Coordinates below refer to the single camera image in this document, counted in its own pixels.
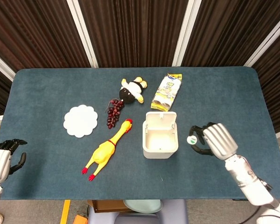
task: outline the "open lid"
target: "open lid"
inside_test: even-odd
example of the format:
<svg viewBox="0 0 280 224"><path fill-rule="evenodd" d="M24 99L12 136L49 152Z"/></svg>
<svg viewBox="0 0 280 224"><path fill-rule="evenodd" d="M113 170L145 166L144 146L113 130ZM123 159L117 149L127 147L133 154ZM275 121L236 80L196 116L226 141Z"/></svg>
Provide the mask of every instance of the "open lid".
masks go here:
<svg viewBox="0 0 280 224"><path fill-rule="evenodd" d="M146 125L148 129L171 129L175 124L175 112L147 112Z"/></svg>

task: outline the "grapes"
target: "grapes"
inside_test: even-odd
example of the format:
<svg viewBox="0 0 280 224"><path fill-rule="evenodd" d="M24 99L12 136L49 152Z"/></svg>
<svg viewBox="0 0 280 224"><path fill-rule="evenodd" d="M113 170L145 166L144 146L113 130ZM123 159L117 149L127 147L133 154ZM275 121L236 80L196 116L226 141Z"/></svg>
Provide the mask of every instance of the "grapes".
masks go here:
<svg viewBox="0 0 280 224"><path fill-rule="evenodd" d="M116 122L119 120L120 111L125 106L123 101L118 99L112 99L110 103L113 107L111 106L108 108L107 126L109 129L115 127Z"/></svg>

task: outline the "blue table surface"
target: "blue table surface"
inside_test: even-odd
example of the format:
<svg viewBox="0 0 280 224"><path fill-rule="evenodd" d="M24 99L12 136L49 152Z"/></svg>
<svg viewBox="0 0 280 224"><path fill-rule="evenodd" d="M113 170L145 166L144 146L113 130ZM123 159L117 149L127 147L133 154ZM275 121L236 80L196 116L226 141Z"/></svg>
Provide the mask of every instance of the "blue table surface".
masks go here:
<svg viewBox="0 0 280 224"><path fill-rule="evenodd" d="M182 73L182 85L170 111L177 113L179 148L169 159L143 156L142 123L167 73ZM141 76L148 87L144 104L127 105L117 126L106 126L105 109L119 96L121 79ZM74 106L91 105L98 126L89 136L69 136L64 115ZM94 181L82 168L100 143L111 138L127 118L133 127ZM195 153L186 138L193 125L223 123L254 172L280 198L280 151L255 70L247 67L160 67L107 69L24 69L12 85L0 127L0 142L24 139L27 161L3 183L3 199L188 199L244 198L224 168L224 161Z"/></svg>

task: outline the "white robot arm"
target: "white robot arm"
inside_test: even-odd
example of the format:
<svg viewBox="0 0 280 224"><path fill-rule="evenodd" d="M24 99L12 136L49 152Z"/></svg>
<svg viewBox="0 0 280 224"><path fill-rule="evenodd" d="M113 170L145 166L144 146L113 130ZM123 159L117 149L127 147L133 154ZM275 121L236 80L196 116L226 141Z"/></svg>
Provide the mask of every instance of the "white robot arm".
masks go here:
<svg viewBox="0 0 280 224"><path fill-rule="evenodd" d="M10 167L11 157L19 145L27 144L24 140L14 139L6 140L0 143L0 184L3 183L8 175L13 174L18 169L22 168L26 161L26 153L22 153L21 159L17 165ZM2 195L2 187L0 186L0 198ZM0 223L3 221L3 216L0 216Z"/></svg>
<svg viewBox="0 0 280 224"><path fill-rule="evenodd" d="M204 140L208 143L210 149L200 149L195 145L197 138L193 135L194 132L202 144L205 144ZM269 193L268 189L271 187L255 175L245 157L236 154L238 146L222 124L209 123L203 128L193 126L187 142L196 152L214 155L225 161L225 168L249 202L266 207L265 212L257 219L257 224L280 224L280 203Z"/></svg>

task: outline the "yellow rubber chicken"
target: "yellow rubber chicken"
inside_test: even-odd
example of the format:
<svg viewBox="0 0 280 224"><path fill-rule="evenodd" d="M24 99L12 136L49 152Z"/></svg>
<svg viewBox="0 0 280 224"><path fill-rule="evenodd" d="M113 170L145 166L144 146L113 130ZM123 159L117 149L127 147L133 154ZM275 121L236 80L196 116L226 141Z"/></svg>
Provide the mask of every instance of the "yellow rubber chicken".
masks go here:
<svg viewBox="0 0 280 224"><path fill-rule="evenodd" d="M111 139L100 144L99 147L94 151L88 164L82 169L82 174L86 174L91 164L94 162L98 164L97 170L89 176L89 181L93 181L99 171L107 164L110 157L115 152L116 143L124 133L129 132L129 130L132 128L132 123L133 121L131 119L126 119L122 123L120 130Z"/></svg>

